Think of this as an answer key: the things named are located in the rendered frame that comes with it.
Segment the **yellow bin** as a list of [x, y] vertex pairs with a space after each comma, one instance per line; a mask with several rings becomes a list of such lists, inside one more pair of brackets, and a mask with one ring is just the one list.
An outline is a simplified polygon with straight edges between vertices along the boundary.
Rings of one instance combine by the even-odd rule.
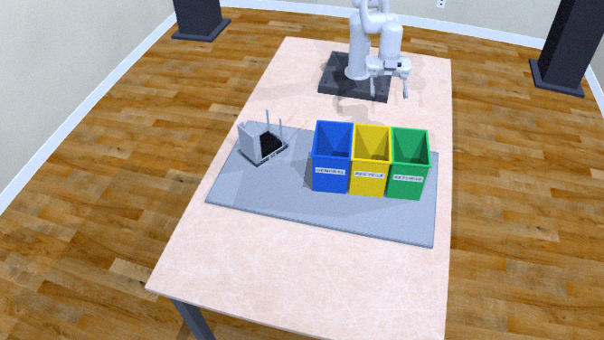
[[349, 194], [383, 197], [392, 164], [391, 127], [354, 123], [351, 161]]

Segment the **green bin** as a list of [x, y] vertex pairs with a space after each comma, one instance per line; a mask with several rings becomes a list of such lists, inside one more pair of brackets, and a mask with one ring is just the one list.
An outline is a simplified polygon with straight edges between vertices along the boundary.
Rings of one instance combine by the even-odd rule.
[[386, 198], [419, 201], [431, 168], [428, 130], [391, 127], [391, 136], [392, 164]]

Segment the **blue open bin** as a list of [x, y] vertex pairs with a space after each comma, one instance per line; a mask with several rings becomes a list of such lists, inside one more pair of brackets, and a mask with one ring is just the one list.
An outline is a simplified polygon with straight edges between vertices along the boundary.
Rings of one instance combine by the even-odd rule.
[[312, 145], [312, 191], [346, 194], [354, 123], [316, 121]]

